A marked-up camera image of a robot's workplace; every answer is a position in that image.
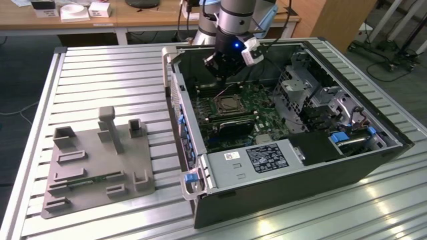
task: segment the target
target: desk leg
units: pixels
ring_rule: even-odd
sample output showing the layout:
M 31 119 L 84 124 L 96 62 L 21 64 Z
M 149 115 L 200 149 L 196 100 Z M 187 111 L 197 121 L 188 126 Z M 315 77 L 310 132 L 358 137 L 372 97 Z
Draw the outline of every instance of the desk leg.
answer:
M 115 31 L 115 35 L 117 37 L 119 45 L 128 45 L 128 38 L 127 38 L 128 28 L 127 27 L 115 27 L 113 31 Z
M 290 39 L 292 37 L 295 26 L 296 26 L 296 22 L 295 21 L 287 23 L 286 29 L 284 29 L 284 31 L 282 33 L 282 36 L 280 36 L 282 39 Z

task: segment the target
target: metal bracket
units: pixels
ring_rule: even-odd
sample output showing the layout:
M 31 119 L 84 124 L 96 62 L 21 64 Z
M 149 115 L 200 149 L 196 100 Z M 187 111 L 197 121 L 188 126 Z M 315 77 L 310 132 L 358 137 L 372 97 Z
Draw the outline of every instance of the metal bracket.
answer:
M 179 51 L 176 46 L 165 46 L 161 49 L 161 68 L 163 68 L 163 85 L 167 88 L 168 84 L 168 63 L 177 57 Z

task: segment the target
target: circuit board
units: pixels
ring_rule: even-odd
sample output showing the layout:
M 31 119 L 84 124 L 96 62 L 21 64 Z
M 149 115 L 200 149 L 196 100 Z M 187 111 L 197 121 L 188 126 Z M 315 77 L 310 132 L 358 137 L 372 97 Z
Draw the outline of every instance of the circuit board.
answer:
M 204 145 L 208 153 L 247 147 L 276 141 L 290 134 L 282 121 L 275 104 L 270 99 L 270 91 L 262 85 L 247 83 L 238 92 L 226 92 L 214 97 L 195 97 L 192 107 L 197 119 Z M 234 123 L 252 123 L 251 132 L 246 128 L 235 128 L 232 136 L 219 136 L 219 129 Z

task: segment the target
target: gray floor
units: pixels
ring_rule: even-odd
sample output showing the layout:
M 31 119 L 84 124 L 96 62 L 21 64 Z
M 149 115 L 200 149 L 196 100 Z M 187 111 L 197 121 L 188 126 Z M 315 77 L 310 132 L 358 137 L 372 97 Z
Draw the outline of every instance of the gray floor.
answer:
M 368 16 L 367 23 L 374 27 L 383 17 L 387 9 L 374 10 Z M 387 23 L 387 32 L 394 22 L 400 18 L 395 13 Z M 416 22 L 411 21 L 408 27 L 400 33 L 396 43 L 402 45 L 410 32 L 415 28 Z M 171 41 L 173 32 L 160 32 L 155 37 L 153 32 L 136 35 L 131 39 L 132 44 L 151 42 L 167 43 Z M 416 49 L 426 40 L 427 29 L 418 35 L 412 49 Z M 7 43 L 0 46 L 0 112 L 15 112 L 24 106 L 39 100 L 45 76 L 48 73 L 55 47 L 61 46 L 57 36 L 23 36 L 9 37 Z M 382 59 L 375 55 L 362 51 L 348 52 L 346 56 L 355 65 L 366 70 L 367 66 Z M 427 66 L 427 55 L 420 57 L 422 64 Z M 384 80 L 394 79 L 404 74 L 404 70 L 390 73 L 380 67 L 372 68 L 372 74 Z M 394 97 L 399 104 L 427 126 L 427 69 L 423 66 L 415 68 L 414 72 L 395 82 L 378 82 L 379 86 Z M 33 119 L 36 107 L 24 112 L 29 120 Z M 13 183 L 20 166 L 20 160 L 25 148 L 27 137 L 31 126 L 19 116 L 0 116 L 0 185 Z M 0 186 L 0 221 L 3 220 L 7 203 L 12 187 Z

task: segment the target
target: wooden desk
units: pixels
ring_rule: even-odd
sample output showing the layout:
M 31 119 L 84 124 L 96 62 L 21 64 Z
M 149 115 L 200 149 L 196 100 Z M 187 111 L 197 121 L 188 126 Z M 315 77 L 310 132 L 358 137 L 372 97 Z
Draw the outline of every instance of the wooden desk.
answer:
M 278 0 L 279 8 L 286 6 Z M 92 17 L 89 21 L 61 23 L 60 17 L 37 18 L 32 6 L 17 7 L 11 0 L 0 0 L 0 36 L 33 36 L 61 34 L 116 33 L 119 45 L 127 45 L 127 32 L 171 31 L 177 29 L 179 0 L 160 0 L 156 8 L 139 11 L 124 0 L 109 0 L 112 15 L 109 18 Z M 287 14 L 278 14 L 272 27 L 282 27 Z M 290 17 L 287 30 L 282 37 L 290 38 L 300 20 Z M 181 29 L 187 20 L 180 18 Z M 189 21 L 188 28 L 196 30 L 199 21 Z
M 32 29 L 76 29 L 117 25 L 116 0 L 109 0 L 111 17 L 92 17 L 89 21 L 61 22 L 60 17 L 36 17 L 35 9 L 29 6 L 17 7 L 11 0 L 0 0 L 0 30 Z
M 144 31 L 172 31 L 177 29 L 177 19 L 180 12 L 179 0 L 160 0 L 160 5 L 152 9 L 139 9 L 127 5 L 124 0 L 116 0 L 117 12 L 117 31 L 124 32 L 144 32 Z M 278 0 L 276 4 L 280 9 L 286 7 L 283 0 Z M 287 19 L 287 14 L 280 13 L 274 18 L 274 28 L 282 27 Z M 291 16 L 287 24 L 287 29 L 282 33 L 283 38 L 291 38 L 296 23 L 300 21 L 299 16 Z M 187 19 L 180 17 L 180 29 L 187 29 Z M 188 28 L 196 30 L 199 21 L 188 21 Z M 119 44 L 125 44 L 125 39 L 119 39 Z

